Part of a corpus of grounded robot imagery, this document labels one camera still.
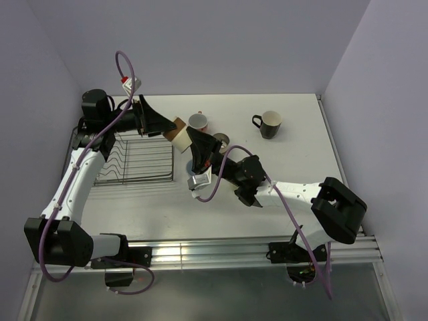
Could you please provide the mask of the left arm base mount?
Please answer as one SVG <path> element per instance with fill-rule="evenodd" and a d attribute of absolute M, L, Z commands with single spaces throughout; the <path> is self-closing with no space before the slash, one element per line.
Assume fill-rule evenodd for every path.
<path fill-rule="evenodd" d="M 132 268 L 131 272 L 104 272 L 104 283 L 109 288 L 127 288 L 134 281 L 136 268 L 150 269 L 152 259 L 151 246 L 131 247 L 125 235 L 118 235 L 120 247 L 118 254 L 91 261 L 95 270 L 113 270 L 117 268 Z"/>

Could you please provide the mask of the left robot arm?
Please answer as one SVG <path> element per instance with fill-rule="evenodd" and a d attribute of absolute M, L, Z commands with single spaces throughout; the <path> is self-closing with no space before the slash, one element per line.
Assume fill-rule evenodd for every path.
<path fill-rule="evenodd" d="M 84 206 L 98 173 L 108 160 L 119 132 L 137 131 L 157 136 L 177 125 L 153 110 L 139 96 L 129 109 L 111 108 L 112 99 L 101 89 L 82 96 L 82 123 L 72 144 L 70 163 L 48 206 L 38 218 L 24 225 L 36 262 L 84 267 L 93 259 L 106 257 L 115 267 L 129 262 L 125 235 L 91 236 L 80 226 Z"/>

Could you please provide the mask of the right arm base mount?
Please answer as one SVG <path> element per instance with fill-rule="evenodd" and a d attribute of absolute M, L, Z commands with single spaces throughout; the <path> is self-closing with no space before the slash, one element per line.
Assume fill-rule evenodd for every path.
<path fill-rule="evenodd" d="M 265 257 L 275 263 L 312 263 L 312 258 L 305 247 L 296 245 L 298 232 L 295 231 L 289 241 L 277 241 L 268 244 Z"/>

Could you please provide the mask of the cream and brown tumbler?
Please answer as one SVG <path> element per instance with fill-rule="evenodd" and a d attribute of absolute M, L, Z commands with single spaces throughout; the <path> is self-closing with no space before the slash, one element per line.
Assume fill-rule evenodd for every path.
<path fill-rule="evenodd" d="M 177 126 L 176 129 L 163 132 L 163 136 L 181 153 L 183 154 L 192 144 L 192 141 L 187 133 L 187 123 L 181 118 L 175 117 L 173 123 Z"/>

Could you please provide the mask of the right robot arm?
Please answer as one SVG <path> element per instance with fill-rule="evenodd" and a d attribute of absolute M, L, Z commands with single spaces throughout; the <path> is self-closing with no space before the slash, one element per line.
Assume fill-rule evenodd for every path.
<path fill-rule="evenodd" d="M 187 128 L 186 133 L 194 174 L 188 186 L 194 198 L 216 176 L 218 183 L 231 183 L 235 196 L 248 207 L 284 207 L 290 212 L 313 214 L 313 222 L 296 226 L 297 235 L 290 242 L 290 255 L 298 261 L 329 241 L 355 242 L 367 205 L 338 179 L 326 177 L 320 183 L 305 184 L 274 181 L 257 155 L 235 162 L 220 152 L 221 142 L 214 136 L 194 128 Z"/>

